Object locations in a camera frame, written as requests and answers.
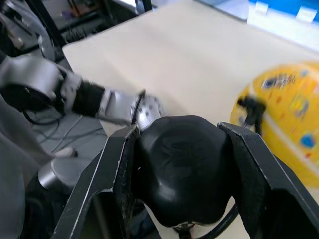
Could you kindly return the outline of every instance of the yellow toy ball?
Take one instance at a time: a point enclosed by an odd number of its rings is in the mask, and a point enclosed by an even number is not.
[[[281,65],[264,72],[239,98],[266,104],[262,138],[305,186],[319,188],[319,63]],[[247,112],[235,104],[230,122],[242,126]]]

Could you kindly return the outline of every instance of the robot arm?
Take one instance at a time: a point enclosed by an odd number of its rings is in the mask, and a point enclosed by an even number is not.
[[[54,107],[62,114],[72,111],[119,125],[130,125],[136,118],[140,130],[164,114],[153,96],[133,96],[98,86],[33,56],[10,58],[0,54],[0,93],[22,112]]]

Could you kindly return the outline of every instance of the beige table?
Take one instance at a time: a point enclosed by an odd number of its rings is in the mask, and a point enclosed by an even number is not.
[[[145,88],[170,114],[200,115],[213,124],[229,120],[238,93],[261,72],[319,60],[318,54],[190,0],[70,44],[64,53],[73,70],[91,81],[132,94]],[[108,133],[113,130],[107,125]],[[177,238],[156,226],[163,238]],[[248,238],[239,217],[221,238]]]

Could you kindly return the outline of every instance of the gray fabric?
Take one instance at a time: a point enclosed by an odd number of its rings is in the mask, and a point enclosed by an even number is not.
[[[52,159],[23,116],[0,95],[0,239],[16,239],[24,222],[24,189]]]

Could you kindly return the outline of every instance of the white label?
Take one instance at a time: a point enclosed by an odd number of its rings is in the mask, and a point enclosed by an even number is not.
[[[256,2],[255,10],[257,13],[265,16],[268,11],[268,4],[258,1]]]
[[[296,16],[296,19],[298,19],[300,21],[312,23],[316,14],[317,14],[317,10],[314,10],[311,8],[306,8],[306,7],[301,7],[299,9],[297,16]]]

